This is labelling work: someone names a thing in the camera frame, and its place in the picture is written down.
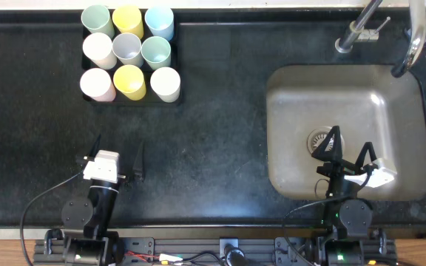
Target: yellow cup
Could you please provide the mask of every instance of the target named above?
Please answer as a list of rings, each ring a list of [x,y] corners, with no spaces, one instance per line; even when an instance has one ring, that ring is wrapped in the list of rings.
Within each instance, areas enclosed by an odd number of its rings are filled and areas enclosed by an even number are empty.
[[[118,68],[113,81],[116,89],[131,100],[140,100],[146,95],[144,74],[137,66],[124,65]]]
[[[144,36],[141,11],[135,5],[116,8],[112,21],[121,33],[136,34],[139,39]]]

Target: faucet base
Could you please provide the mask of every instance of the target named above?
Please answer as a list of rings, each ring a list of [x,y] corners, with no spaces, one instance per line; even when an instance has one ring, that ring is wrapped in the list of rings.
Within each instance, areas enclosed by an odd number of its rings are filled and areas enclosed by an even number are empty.
[[[351,52],[351,50],[353,49],[353,46],[351,45],[351,47],[349,47],[348,49],[343,49],[343,48],[341,48],[340,46],[339,46],[339,40],[340,40],[341,38],[338,38],[337,39],[337,41],[335,41],[334,42],[334,47],[337,49],[337,51],[338,52],[341,52],[341,53],[349,53],[349,52]]]

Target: wooden table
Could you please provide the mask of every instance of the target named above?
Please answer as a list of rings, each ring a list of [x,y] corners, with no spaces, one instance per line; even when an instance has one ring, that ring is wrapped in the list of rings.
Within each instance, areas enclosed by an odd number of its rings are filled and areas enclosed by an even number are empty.
[[[32,257],[35,240],[27,240],[27,252]],[[399,260],[426,266],[426,239],[399,239],[396,241]],[[0,266],[26,266],[18,240],[0,240]]]

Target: white cup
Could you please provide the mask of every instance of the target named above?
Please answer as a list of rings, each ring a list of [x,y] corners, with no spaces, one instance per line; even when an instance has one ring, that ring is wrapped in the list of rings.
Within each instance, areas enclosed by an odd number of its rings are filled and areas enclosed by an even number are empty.
[[[173,68],[161,67],[152,74],[151,87],[164,102],[174,102],[180,95],[180,76]]]
[[[174,37],[174,13],[168,7],[151,7],[146,12],[146,24],[154,36],[167,41]]]
[[[147,38],[142,44],[141,53],[153,70],[170,67],[171,48],[165,38],[159,36]]]
[[[111,38],[104,33],[88,35],[83,42],[83,53],[102,69],[111,69],[117,62]]]
[[[93,5],[83,10],[81,14],[81,23],[83,23],[91,33],[104,33],[110,38],[115,35],[111,15],[107,7],[103,5]]]
[[[87,70],[80,79],[81,91],[96,101],[113,101],[116,89],[108,72],[94,68]]]
[[[135,34],[121,33],[112,42],[112,51],[123,64],[141,67],[144,59],[141,55],[141,40]]]

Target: black tray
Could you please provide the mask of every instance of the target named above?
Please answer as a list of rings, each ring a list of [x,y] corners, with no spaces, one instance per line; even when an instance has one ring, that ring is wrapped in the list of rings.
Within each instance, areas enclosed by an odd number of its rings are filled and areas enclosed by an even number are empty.
[[[144,26],[144,36],[141,39],[141,42],[144,42],[147,38],[152,37],[152,33],[149,29],[149,27],[146,25],[145,21],[143,20],[143,26]],[[113,25],[115,28],[115,36],[121,34],[116,28],[115,25]],[[170,47],[171,47],[171,63],[170,67],[177,70],[179,69],[178,65],[178,49],[177,49],[177,23],[174,21],[174,37],[172,40],[169,41]],[[85,39],[88,35],[90,35],[91,32],[87,30],[85,27],[83,28],[83,39]],[[116,70],[119,67],[122,67],[123,63],[121,63],[119,60],[116,63],[115,67],[106,70],[111,77],[111,80],[113,78],[113,75],[115,74]],[[81,58],[81,68],[84,70],[92,69],[98,67],[95,63],[93,63],[88,57],[85,56],[85,54],[82,54]],[[144,82],[146,83],[146,95],[140,99],[140,100],[130,100],[128,97],[126,97],[123,93],[119,92],[116,89],[116,98],[111,102],[99,102],[96,100],[93,100],[90,96],[85,95],[82,93],[83,99],[87,102],[90,102],[93,105],[101,105],[101,106],[165,106],[165,107],[174,107],[178,106],[180,102],[182,101],[182,89],[180,89],[180,95],[178,96],[178,99],[172,103],[166,103],[162,99],[159,98],[159,96],[152,90],[151,87],[151,76],[154,70],[150,67],[150,65],[144,61],[144,64],[141,66],[141,70],[144,74]]]

